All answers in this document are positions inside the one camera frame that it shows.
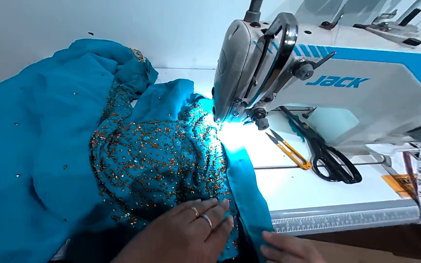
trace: white wall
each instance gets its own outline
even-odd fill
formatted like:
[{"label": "white wall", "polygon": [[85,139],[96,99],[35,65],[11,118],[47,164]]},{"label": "white wall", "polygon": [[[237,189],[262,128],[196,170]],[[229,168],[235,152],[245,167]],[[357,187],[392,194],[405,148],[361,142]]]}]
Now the white wall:
[{"label": "white wall", "polygon": [[[342,23],[370,22],[399,1],[351,0]],[[285,11],[319,23],[331,20],[341,2],[265,0],[261,19]],[[157,68],[214,68],[228,25],[248,6],[249,0],[0,0],[0,81],[79,38],[139,49]]]}]

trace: silver ring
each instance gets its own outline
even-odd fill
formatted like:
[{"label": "silver ring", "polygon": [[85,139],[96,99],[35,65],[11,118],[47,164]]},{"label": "silver ring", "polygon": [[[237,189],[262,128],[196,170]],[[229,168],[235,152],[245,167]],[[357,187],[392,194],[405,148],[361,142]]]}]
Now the silver ring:
[{"label": "silver ring", "polygon": [[209,223],[210,229],[212,230],[212,221],[211,221],[211,219],[206,214],[202,214],[201,217],[207,220],[207,222]]}]

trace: turquoise garment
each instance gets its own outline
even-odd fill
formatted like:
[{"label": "turquoise garment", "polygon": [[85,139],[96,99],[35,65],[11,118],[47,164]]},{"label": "turquoise garment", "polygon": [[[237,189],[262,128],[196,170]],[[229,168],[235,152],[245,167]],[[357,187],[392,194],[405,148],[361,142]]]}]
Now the turquoise garment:
[{"label": "turquoise garment", "polygon": [[[0,83],[0,262],[47,262],[76,233],[140,230],[198,197],[231,199],[260,244],[272,225],[245,150],[223,149],[191,81],[156,78],[140,52],[82,39]],[[237,256],[236,238],[220,259]]]}]

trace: hand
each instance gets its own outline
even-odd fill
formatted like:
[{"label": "hand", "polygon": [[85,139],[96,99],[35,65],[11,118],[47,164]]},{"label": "hand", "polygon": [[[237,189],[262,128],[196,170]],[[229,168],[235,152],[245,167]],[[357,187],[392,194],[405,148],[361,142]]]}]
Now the hand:
[{"label": "hand", "polygon": [[139,232],[111,263],[215,263],[233,228],[233,218],[224,219],[228,207],[227,199],[181,203]]},{"label": "hand", "polygon": [[262,238],[278,248],[261,246],[267,263],[326,263],[308,240],[267,231],[262,232]]}]

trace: orange label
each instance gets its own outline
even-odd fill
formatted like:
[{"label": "orange label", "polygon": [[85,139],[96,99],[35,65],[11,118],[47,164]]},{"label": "orange label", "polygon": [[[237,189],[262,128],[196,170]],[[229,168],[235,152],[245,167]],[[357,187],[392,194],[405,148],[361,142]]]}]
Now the orange label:
[{"label": "orange label", "polygon": [[415,196],[415,190],[408,175],[381,176],[389,186],[402,197]]}]

